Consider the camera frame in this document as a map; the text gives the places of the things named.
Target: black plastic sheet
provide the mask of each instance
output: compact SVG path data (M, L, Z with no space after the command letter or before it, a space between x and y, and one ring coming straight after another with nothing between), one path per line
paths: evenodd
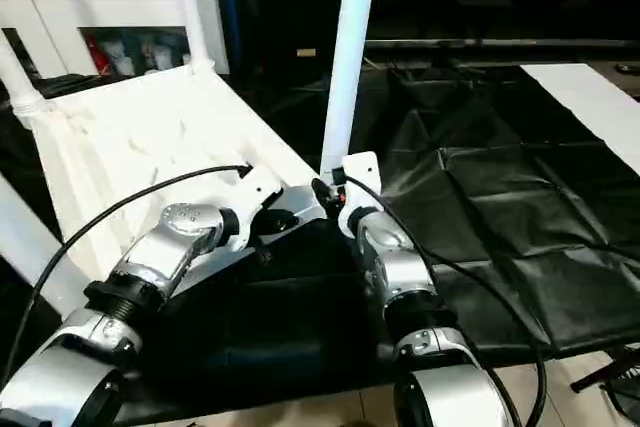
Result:
M327 82L235 87L318 166ZM351 147L378 154L383 194L418 239L507 296L547 357L640 339L640 179L519 69L366 72ZM314 222L270 250L271 262L251 256L171 301L148 333L121 422L393 377L335 224ZM486 360L531 361L495 300L435 268Z

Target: white cabinet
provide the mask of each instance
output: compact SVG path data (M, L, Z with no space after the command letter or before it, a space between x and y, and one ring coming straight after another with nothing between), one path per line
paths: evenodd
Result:
M32 0L0 0L0 29L15 29L42 78L67 73Z
M198 0L205 41L219 74L229 72L217 0ZM180 0L0 0L0 28L18 31L44 78L95 75L83 28L182 27Z

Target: robotic arm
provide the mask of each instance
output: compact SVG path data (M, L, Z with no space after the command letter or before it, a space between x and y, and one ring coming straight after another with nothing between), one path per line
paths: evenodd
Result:
M233 211L208 204L166 207L153 229L105 282L85 290L86 307L63 325L0 393L0 424L110 425L121 405L121 367L142 348L141 332L196 257L238 234Z
M456 329L455 314L438 296L407 232L345 179L357 179L379 193L375 154L346 157L337 177L345 189L338 223L357 243L370 301L395 346L400 427L512 427L501 395Z
M512 427L502 397L457 330L410 236L348 181L379 193L375 154L346 157L340 174L344 205L338 224L357 245L371 304L394 345L400 427ZM86 307L73 312L0 393L0 426L110 425L121 405L123 367L142 349L145 325L194 259L233 244L246 231L245 217L240 222L234 211L209 204L166 207L108 279L87 287Z

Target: white plastic mount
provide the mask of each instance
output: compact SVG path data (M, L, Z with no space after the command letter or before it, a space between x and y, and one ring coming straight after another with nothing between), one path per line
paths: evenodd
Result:
M380 194L382 182L380 181L378 158L374 152L347 155L342 160L342 168L346 176L359 180L376 194ZM346 199L344 207L338 215L338 226L344 235L353 239L355 236L348 225L351 214L360 207L374 207L378 210L383 210L383 207L353 182L347 182L344 188Z
M232 235L224 250L237 252L244 249L251 235L251 222L262 208L262 203L282 190L277 178L265 167L253 168L224 199L220 207L233 210L238 217L240 230Z

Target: black cable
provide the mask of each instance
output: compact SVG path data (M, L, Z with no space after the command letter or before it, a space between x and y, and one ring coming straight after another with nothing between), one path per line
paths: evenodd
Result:
M637 401L640 402L640 396L631 394L629 392L623 392L622 390L614 389L613 387L611 387L611 385L608 385L608 384L607 385L602 385L602 386L600 386L600 388L602 390L604 390L605 392L611 392L611 393L614 393L614 394L617 394L617 395L621 395L623 397L627 397L629 399L637 400Z
M475 356L476 359L478 359L478 362L480 362L479 360L481 358L480 349L478 349L478 346L476 345L476 343L462 329L462 326L458 325L458 329L460 330L465 341L467 342L467 345L469 346L471 353ZM522 427L522 420L520 419L520 414L518 413L518 409L516 409L516 405L513 402L513 399L511 398L509 391L504 386L502 379L492 367L489 367L487 365L483 365L482 367L487 371L487 375L489 375L489 377L495 384L496 388L498 389L498 392L502 396L502 399L504 400L504 403L507 407L507 411L509 411L509 417L511 417L511 419L513 420L513 427Z
M617 394L621 394L621 395L626 395L626 393L616 392L611 387L611 383L609 381L605 382L604 385L601 385L600 388L607 393L607 396L609 397L609 401L613 405L613 408L616 409L616 412L618 412L625 419L628 419L633 425L637 425L637 421L632 419L631 416L630 416L630 412L627 412L622 407L622 404L620 403L620 400L618 399L618 395L616 395L616 393Z
M413 242L413 244L416 247L416 250L418 251L420 256L424 259L427 265L429 265L429 257L431 257L437 260L438 262L440 262L441 264L446 265L447 267L450 267L456 272L464 275L465 277L468 277L469 279L473 280L475 283L480 285L482 288L484 288L489 294L491 294L491 296L495 298L500 304L502 304L505 310L509 313L511 318L515 321L518 327L525 334L525 337L527 339L527 344L529 345L529 348L535 357L536 371L538 375L538 391L536 394L536 400L533 405L533 409L531 411L531 415L529 416L529 419L527 420L527 423L526 423L526 427L535 427L540 421L540 417L542 416L542 412L544 410L544 405L546 402L547 370L544 366L544 359L542 357L542 353L540 352L540 348L538 347L538 344L536 342L536 338L533 335L533 333L529 330L529 327L527 327L527 324L525 324L524 320L522 320L522 318L518 315L518 313L515 311L513 306L509 303L509 301L500 292L498 292L495 289L495 287L493 287L490 283L488 283L482 277L466 269L463 269L455 262L447 260L444 257L436 254L435 252L431 252L425 249L413 236L413 234L407 228L404 222L402 222L400 217L398 217L398 215L393 211L391 206L380 195L376 194L367 185L365 185L364 183L360 182L357 179L346 176L346 180L360 187L362 190L364 190L367 194L373 197L380 205L384 207L385 211L389 214L389 216L391 216L393 220L395 220L396 223L406 232L407 236L411 239L411 242ZM505 399L505 402L507 403L507 405L509 400L511 399L508 397L508 394L507 394L507 397Z
M49 260L44 270L40 274L40 277L38 277L38 280L33 286L31 297L29 298L29 302L27 302L27 306L25 307L24 313L22 314L22 318L20 319L20 324L18 325L18 331L16 332L16 336L13 339L13 344L11 345L11 350L9 351L9 358L7 360L7 365L5 368L4 375L2 376L2 388L4 388L7 385L11 377L13 365L15 363L16 356L20 348L20 342L24 335L24 331L27 326L27 322L29 321L29 317L31 316L31 313L33 312L33 309L35 308L36 303L40 297L40 292L42 291L42 287L44 286L47 279L51 276L53 269L55 269L58 262L60 262L60 259L62 259L62 257L67 253L67 251L71 247L73 247L73 245L78 240L80 240L95 225L99 224L104 219L109 217L112 213L114 213L116 210L133 202L134 200L138 200L141 197L152 194L153 192L156 192L170 185L177 184L178 182L182 182L183 180L191 179L193 177L198 177L200 175L212 174L215 172L225 172L230 170L235 170L239 172L240 175L244 175L247 172L249 172L249 170L251 170L251 167L248 167L246 165L222 165L219 167L208 167L206 169L196 170L194 172L189 172L187 174L179 175L172 179L160 182L156 185L152 185L151 187L147 187L146 189L142 189L139 192L136 192L135 194L130 195L129 197L126 197L116 202L111 207L106 209L104 212L102 212L101 214L98 214L96 217L93 218L93 220L85 224L80 230L78 230L75 234L73 234L69 240L67 240L64 244L62 244L60 248L56 251L56 253L53 254L53 257L51 257L51 260Z

